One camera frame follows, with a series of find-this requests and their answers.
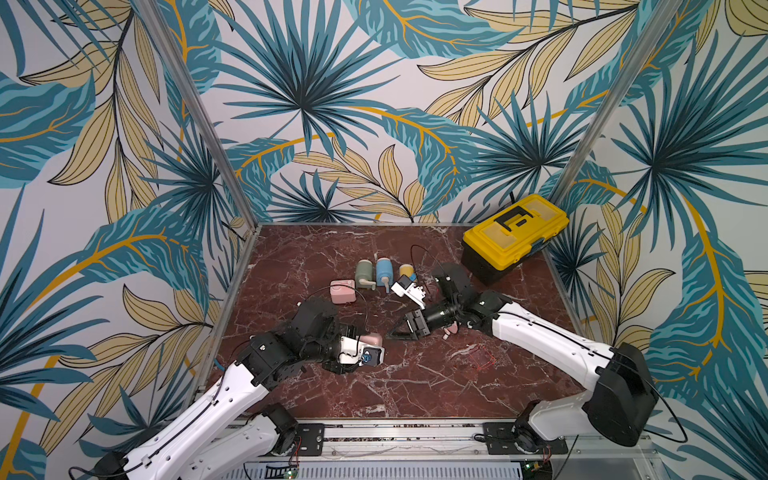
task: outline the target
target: yellow toolbox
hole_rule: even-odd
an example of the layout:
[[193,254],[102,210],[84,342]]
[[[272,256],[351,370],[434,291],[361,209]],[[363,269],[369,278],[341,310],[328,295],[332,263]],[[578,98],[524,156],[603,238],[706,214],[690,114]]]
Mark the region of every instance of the yellow toolbox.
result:
[[568,225],[563,210],[528,195],[464,232],[462,263],[485,285],[502,278]]

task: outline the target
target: metal pole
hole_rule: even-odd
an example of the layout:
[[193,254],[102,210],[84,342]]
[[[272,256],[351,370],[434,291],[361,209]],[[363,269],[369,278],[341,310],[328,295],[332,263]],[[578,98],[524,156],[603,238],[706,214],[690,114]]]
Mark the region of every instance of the metal pole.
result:
[[605,96],[603,103],[598,107],[594,120],[587,127],[587,131],[576,147],[576,151],[571,155],[571,159],[565,168],[563,168],[563,173],[560,174],[558,183],[555,185],[550,196],[550,201],[553,204],[560,205],[565,198],[565,194],[571,189],[571,184],[584,165],[584,162],[587,161],[587,156],[592,151],[594,142],[600,137],[614,110],[616,110],[621,100],[629,91],[629,87],[632,86],[634,79],[642,71],[650,53],[656,47],[656,43],[661,39],[661,35],[664,34],[664,31],[682,3],[683,0],[659,0],[658,5],[648,20],[648,24],[640,33],[637,44],[629,52],[624,67],[619,71],[619,75],[616,76],[610,91]]
[[168,69],[171,78],[176,82],[181,98],[190,112],[197,131],[203,137],[214,159],[214,163],[221,172],[224,183],[232,193],[237,209],[246,221],[249,230],[255,230],[257,220],[253,216],[253,211],[250,209],[248,201],[243,194],[243,189],[235,178],[232,164],[227,159],[227,152],[224,151],[219,136],[216,135],[214,130],[214,125],[205,111],[190,72],[187,70],[187,65],[181,57],[176,41],[171,36],[170,27],[157,7],[157,0],[135,0],[135,4],[141,14],[141,19],[147,27],[147,32],[154,42],[155,48],[157,48],[160,58],[165,64],[165,68]]

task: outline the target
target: red wire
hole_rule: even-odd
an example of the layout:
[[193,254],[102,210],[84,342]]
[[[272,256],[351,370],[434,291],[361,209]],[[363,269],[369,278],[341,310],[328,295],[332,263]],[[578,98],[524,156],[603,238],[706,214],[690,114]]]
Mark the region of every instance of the red wire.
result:
[[291,459],[293,459],[293,456],[296,456],[296,468],[299,468],[299,449],[301,448],[301,437],[299,437],[299,442],[296,444],[296,450],[293,452],[293,455],[288,458],[288,465],[290,465]]

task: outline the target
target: pink box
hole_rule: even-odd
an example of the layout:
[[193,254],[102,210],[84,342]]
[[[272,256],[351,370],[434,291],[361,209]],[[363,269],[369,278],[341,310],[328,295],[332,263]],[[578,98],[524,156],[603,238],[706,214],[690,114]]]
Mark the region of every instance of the pink box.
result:
[[355,301],[355,280],[334,280],[331,282],[331,301],[334,303],[351,303]]

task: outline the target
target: toolbox handle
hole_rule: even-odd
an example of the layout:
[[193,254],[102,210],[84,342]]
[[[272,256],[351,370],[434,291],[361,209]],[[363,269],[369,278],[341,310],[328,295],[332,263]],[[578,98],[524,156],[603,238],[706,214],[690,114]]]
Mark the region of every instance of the toolbox handle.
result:
[[[510,228],[506,222],[510,221],[510,219],[515,218],[518,215],[521,215],[521,216],[528,215],[530,218],[533,218],[533,215],[531,215],[531,213],[528,212],[525,208],[515,207],[509,212],[507,212],[506,214],[499,215],[498,217],[496,217],[496,223],[498,223],[499,225],[507,229],[508,232],[511,233],[512,228]],[[521,222],[518,222],[518,227],[522,226],[522,224],[525,223],[526,221],[527,221],[526,219],[523,219]]]

